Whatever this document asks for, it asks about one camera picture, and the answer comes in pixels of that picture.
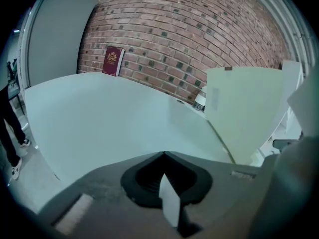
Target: black trousers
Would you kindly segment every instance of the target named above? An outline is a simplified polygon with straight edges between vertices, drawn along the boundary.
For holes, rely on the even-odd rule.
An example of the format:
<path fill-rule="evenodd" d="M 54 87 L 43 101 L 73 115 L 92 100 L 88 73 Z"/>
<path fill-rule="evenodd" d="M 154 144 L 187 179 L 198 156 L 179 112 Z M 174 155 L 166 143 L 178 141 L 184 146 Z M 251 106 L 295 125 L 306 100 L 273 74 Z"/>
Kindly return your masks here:
<path fill-rule="evenodd" d="M 12 166 L 16 166 L 20 158 L 16 155 L 10 135 L 5 127 L 4 120 L 12 127 L 15 137 L 20 144 L 25 139 L 20 122 L 16 117 L 8 98 L 8 86 L 0 91 L 0 141 L 6 150 L 6 156 Z"/>

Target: person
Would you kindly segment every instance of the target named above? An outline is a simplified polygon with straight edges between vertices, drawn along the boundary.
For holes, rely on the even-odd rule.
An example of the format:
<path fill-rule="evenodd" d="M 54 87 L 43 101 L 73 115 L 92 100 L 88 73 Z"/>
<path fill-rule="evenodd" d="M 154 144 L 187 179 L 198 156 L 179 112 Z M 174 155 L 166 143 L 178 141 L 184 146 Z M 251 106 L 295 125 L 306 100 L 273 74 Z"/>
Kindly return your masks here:
<path fill-rule="evenodd" d="M 22 158 L 17 156 L 14 145 L 5 127 L 4 120 L 12 127 L 20 147 L 28 147 L 31 141 L 25 137 L 20 122 L 16 117 L 8 98 L 7 57 L 10 40 L 7 40 L 0 56 L 0 141 L 6 151 L 8 161 L 12 166 L 12 178 L 16 180 L 20 174 Z"/>

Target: red passport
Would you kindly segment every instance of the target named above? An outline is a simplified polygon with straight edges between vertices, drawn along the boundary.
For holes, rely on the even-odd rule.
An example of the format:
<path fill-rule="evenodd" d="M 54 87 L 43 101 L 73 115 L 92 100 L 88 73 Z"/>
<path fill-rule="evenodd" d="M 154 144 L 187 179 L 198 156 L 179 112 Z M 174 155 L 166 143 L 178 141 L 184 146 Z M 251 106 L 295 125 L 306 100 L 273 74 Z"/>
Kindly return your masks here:
<path fill-rule="evenodd" d="M 105 74 L 118 76 L 125 49 L 108 46 L 105 53 L 102 72 Z"/>

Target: paper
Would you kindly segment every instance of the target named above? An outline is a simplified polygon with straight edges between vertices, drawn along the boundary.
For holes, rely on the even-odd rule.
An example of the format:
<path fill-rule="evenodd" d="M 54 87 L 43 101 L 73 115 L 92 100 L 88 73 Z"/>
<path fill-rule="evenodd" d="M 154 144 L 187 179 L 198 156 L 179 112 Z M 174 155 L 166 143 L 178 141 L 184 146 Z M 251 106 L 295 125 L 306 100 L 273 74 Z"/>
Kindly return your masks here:
<path fill-rule="evenodd" d="M 319 136 L 319 71 L 314 69 L 288 98 L 305 136 Z"/>
<path fill-rule="evenodd" d="M 162 199 L 164 217 L 174 228 L 178 226 L 180 198 L 164 174 L 159 185 L 159 197 Z"/>

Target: red brick wall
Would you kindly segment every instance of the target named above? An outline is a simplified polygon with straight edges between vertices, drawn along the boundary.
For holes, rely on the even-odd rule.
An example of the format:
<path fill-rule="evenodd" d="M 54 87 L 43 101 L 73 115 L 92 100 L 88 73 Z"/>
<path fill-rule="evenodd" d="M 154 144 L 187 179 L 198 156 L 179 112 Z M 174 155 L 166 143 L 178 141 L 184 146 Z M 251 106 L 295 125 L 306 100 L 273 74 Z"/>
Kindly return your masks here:
<path fill-rule="evenodd" d="M 208 68 L 278 68 L 287 50 L 256 0 L 99 0 L 79 72 L 101 71 L 107 45 L 126 52 L 120 75 L 193 102 Z"/>

